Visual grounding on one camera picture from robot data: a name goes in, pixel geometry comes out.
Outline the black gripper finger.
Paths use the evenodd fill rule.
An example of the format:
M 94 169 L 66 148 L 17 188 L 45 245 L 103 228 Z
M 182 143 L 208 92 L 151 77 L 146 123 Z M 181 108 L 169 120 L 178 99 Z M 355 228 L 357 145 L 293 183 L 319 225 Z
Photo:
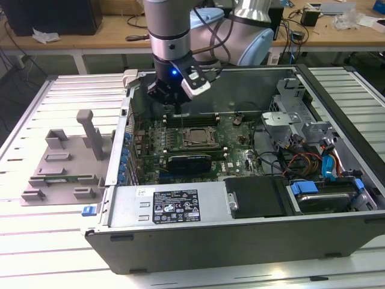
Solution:
M 173 91 L 168 97 L 168 102 L 174 107 L 175 114 L 181 114 L 182 105 L 190 101 L 190 98 L 183 90 Z
M 162 81 L 155 81 L 148 86 L 147 94 L 166 107 L 173 106 L 174 113 L 179 114 L 179 92 L 171 85 Z

